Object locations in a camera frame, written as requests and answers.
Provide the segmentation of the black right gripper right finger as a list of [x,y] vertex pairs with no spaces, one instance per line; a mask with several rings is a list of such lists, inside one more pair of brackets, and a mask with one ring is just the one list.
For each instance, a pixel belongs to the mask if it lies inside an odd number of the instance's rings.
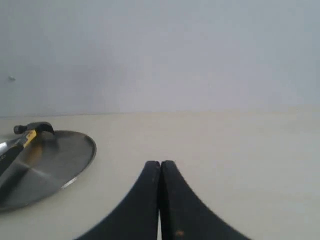
[[161,163],[159,212],[163,240],[247,240],[193,192],[174,161]]

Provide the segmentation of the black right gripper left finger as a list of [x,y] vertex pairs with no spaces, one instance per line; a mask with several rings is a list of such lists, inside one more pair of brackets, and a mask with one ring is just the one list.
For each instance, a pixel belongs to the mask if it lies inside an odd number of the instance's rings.
[[148,161],[121,203],[81,240],[156,240],[160,163]]

